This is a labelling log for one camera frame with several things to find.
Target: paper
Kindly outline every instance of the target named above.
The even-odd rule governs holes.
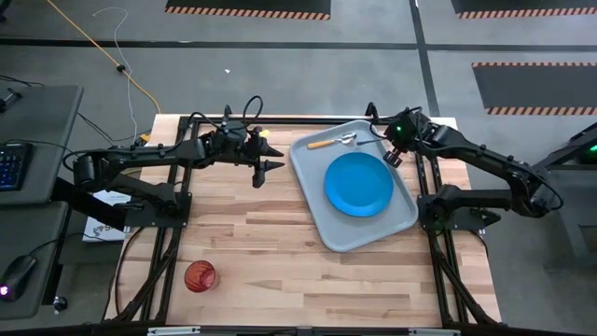
[[[94,193],[93,197],[110,205],[126,203],[131,200],[131,196],[129,195],[121,194],[119,192],[114,191],[108,192],[105,190]],[[125,227],[124,232],[118,231],[110,226],[100,223],[99,221],[97,221],[97,219],[91,217],[87,218],[87,224],[85,225],[85,234],[87,234],[90,237],[97,237],[106,241],[123,241],[125,233],[128,233],[129,230],[129,227]],[[93,239],[88,236],[83,236],[83,242],[101,242],[101,240]]]

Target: keyboard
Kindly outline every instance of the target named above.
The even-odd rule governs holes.
[[[0,145],[0,192],[21,190],[32,152],[28,143]]]

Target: butcher block tabletop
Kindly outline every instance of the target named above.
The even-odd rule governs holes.
[[[180,117],[156,116],[149,146],[173,144]],[[451,118],[434,122],[455,127]],[[252,188],[253,169],[244,166],[216,163],[192,173],[192,209],[178,250],[167,323],[440,327],[429,245],[418,224],[346,253],[332,252],[319,238],[288,150],[296,139],[332,126],[262,126],[270,130],[270,145],[285,154],[273,161],[285,166],[267,172],[260,189]],[[210,130],[203,125],[200,133]],[[399,170],[416,197],[420,191],[414,156],[403,157]],[[463,162],[439,159],[439,166],[444,183],[470,189]],[[179,171],[182,179],[183,170]],[[145,168],[141,178],[166,182],[168,172],[169,167]],[[127,252],[121,265],[120,307],[146,280],[156,233],[144,230]],[[488,315],[500,320],[483,245],[467,231],[455,231],[453,236],[463,282]],[[193,293],[185,286],[185,270],[202,259],[215,266],[220,283],[207,292]],[[159,306],[161,284],[160,280],[153,314]],[[453,290],[451,286],[447,290],[451,314],[456,316]],[[114,315],[112,301],[105,317]]]

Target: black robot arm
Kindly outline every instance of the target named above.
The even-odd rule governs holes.
[[[509,185],[509,189],[503,190],[460,190],[444,185],[433,199],[427,200],[427,210],[431,213],[427,215],[435,219],[449,219],[460,207],[511,209],[525,217],[542,217],[553,209],[553,190],[529,164],[466,140],[453,128],[431,121],[420,108],[398,113],[390,120],[384,135],[394,146],[384,159],[395,167],[402,162],[400,154],[411,151],[429,159],[464,161],[504,179]]]
[[[225,114],[221,125],[216,125],[215,131],[170,147],[160,144],[156,147],[112,147],[86,151],[73,164],[75,186],[84,192],[113,190],[131,195],[149,203],[158,216],[175,215],[185,195],[177,194],[173,184],[152,185],[121,174],[123,170],[173,164],[203,169],[215,162],[233,163],[252,167],[253,187],[259,188],[265,182],[266,172],[284,165],[263,161],[261,157],[282,157],[284,154],[268,145],[267,139],[260,135],[261,128],[249,131],[240,121],[228,121],[228,114]],[[142,205],[129,203],[120,207],[130,210],[138,206]]]

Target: black floor mat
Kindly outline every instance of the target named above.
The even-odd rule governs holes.
[[[461,19],[597,14],[597,0],[451,0]]]
[[[490,115],[597,115],[597,63],[481,62],[473,72]]]
[[[168,0],[166,12],[272,19],[329,20],[331,0]]]

